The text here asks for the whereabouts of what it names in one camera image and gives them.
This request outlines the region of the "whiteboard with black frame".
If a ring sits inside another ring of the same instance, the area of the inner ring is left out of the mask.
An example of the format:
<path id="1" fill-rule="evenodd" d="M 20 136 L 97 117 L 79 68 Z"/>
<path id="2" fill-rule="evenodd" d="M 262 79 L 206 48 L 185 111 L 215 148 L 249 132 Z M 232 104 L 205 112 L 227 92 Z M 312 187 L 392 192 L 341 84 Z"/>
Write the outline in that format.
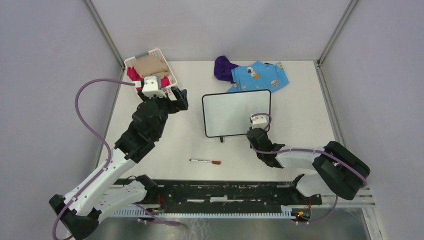
<path id="1" fill-rule="evenodd" d="M 201 98 L 204 133 L 208 138 L 246 135 L 252 129 L 251 115 L 265 115 L 271 125 L 272 94 L 269 90 L 205 94 Z"/>

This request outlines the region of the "marker pen white barrel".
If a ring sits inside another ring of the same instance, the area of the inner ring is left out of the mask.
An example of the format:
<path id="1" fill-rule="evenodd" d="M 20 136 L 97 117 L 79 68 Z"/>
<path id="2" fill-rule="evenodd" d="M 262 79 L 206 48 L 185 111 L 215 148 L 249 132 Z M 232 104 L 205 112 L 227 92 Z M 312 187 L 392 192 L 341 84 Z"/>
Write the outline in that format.
<path id="1" fill-rule="evenodd" d="M 208 163 L 213 165 L 220 165 L 222 163 L 221 161 L 217 161 L 217 160 L 205 160 L 205 159 L 194 159 L 194 158 L 191 158 L 189 161 L 196 162 L 196 163 Z"/>

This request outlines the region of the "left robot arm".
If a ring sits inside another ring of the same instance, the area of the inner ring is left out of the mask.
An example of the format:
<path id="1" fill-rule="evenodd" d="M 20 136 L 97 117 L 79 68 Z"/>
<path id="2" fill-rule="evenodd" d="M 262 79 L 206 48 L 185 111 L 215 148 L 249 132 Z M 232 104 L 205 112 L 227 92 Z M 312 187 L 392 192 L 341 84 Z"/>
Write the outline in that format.
<path id="1" fill-rule="evenodd" d="M 156 200 L 158 185 L 145 174 L 113 193 L 106 191 L 155 147 L 168 116 L 188 109 L 186 89 L 173 86 L 170 93 L 175 99 L 167 94 L 148 97 L 141 91 L 138 93 L 142 103 L 132 114 L 128 129 L 115 143 L 111 156 L 72 191 L 55 194 L 49 200 L 57 214 L 55 226 L 62 223 L 71 238 L 83 240 L 116 211 L 141 201 L 151 204 Z"/>

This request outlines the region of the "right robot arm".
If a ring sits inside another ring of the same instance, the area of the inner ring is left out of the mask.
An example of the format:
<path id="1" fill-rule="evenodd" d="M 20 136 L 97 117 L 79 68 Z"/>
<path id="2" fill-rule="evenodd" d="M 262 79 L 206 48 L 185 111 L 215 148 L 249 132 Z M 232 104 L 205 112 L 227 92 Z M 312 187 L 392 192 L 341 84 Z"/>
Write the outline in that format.
<path id="1" fill-rule="evenodd" d="M 273 143 L 262 128 L 250 129 L 246 137 L 256 156 L 271 168 L 295 168 L 314 171 L 299 175 L 289 189 L 289 199 L 302 204 L 316 194 L 335 194 L 353 200 L 367 185 L 368 165 L 337 141 L 323 147 L 300 148 Z"/>

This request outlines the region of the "pink cloth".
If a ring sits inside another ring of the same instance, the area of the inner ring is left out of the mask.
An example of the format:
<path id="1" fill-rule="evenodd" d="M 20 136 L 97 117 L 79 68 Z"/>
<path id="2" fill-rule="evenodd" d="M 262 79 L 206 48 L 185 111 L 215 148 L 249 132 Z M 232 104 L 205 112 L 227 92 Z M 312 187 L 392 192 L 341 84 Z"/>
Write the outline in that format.
<path id="1" fill-rule="evenodd" d="M 140 77 L 138 75 L 138 73 L 136 72 L 136 70 L 133 67 L 129 67 L 127 69 L 127 73 L 126 74 L 131 79 L 132 82 L 136 82 L 136 81 L 140 81 L 141 82 L 141 86 L 140 87 L 136 87 L 136 90 L 137 91 L 141 91 L 142 88 L 143 88 L 143 86 L 144 86 L 144 78 Z M 171 84 L 170 83 L 170 80 L 169 80 L 169 78 L 167 76 L 165 76 L 164 78 L 162 78 L 160 81 L 161 81 L 161 86 L 162 87 L 167 87 L 167 86 L 169 86 Z"/>

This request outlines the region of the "beige folded cloth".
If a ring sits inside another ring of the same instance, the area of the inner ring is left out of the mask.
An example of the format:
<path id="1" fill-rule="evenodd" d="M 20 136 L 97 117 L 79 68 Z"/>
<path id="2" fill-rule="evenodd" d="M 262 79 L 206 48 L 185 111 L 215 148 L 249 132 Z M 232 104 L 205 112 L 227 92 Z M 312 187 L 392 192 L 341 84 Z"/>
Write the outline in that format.
<path id="1" fill-rule="evenodd" d="M 151 55 L 137 60 L 133 64 L 133 68 L 142 78 L 148 76 L 157 76 L 162 79 L 169 74 L 168 65 L 163 60 L 155 58 Z"/>

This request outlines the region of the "purple cloth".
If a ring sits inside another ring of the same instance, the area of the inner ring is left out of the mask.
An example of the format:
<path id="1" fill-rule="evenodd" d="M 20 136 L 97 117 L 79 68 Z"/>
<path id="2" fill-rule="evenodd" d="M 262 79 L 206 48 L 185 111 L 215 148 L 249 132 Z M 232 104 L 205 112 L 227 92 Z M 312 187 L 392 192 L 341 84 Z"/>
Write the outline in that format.
<path id="1" fill-rule="evenodd" d="M 216 79 L 220 81 L 229 82 L 234 84 L 232 70 L 239 67 L 239 65 L 230 62 L 230 60 L 225 56 L 221 55 L 217 57 L 214 61 L 213 74 Z"/>

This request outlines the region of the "white plastic basket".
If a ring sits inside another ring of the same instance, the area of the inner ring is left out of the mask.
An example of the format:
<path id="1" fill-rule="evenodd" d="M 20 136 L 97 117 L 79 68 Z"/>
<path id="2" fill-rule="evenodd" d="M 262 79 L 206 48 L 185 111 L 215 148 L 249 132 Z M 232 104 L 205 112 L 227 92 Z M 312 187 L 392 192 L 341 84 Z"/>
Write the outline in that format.
<path id="1" fill-rule="evenodd" d="M 159 96 L 168 96 L 171 100 L 176 97 L 171 88 L 177 85 L 177 79 L 166 61 L 162 51 L 158 48 L 147 53 L 133 56 L 124 61 L 125 73 L 135 84 L 135 91 L 154 96 L 154 90 L 159 90 Z"/>

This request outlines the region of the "blue patterned cloth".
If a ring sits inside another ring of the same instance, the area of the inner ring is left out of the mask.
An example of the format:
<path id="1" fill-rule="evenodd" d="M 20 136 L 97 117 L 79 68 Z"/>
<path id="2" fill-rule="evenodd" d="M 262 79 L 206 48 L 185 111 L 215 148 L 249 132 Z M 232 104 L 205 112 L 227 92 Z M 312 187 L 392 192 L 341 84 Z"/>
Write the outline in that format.
<path id="1" fill-rule="evenodd" d="M 289 84 L 281 62 L 271 64 L 256 61 L 248 66 L 238 66 L 231 71 L 234 83 L 228 93 L 256 90 L 278 91 Z"/>

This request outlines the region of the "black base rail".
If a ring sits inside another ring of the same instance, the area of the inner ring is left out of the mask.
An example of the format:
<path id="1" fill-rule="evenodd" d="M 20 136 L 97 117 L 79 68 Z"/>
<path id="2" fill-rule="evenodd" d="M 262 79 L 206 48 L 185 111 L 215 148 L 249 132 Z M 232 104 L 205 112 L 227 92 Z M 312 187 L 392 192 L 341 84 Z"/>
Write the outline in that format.
<path id="1" fill-rule="evenodd" d="M 322 197 L 301 195 L 291 182 L 156 179 L 142 206 L 162 204 L 167 214 L 277 214 L 288 206 L 321 205 Z"/>

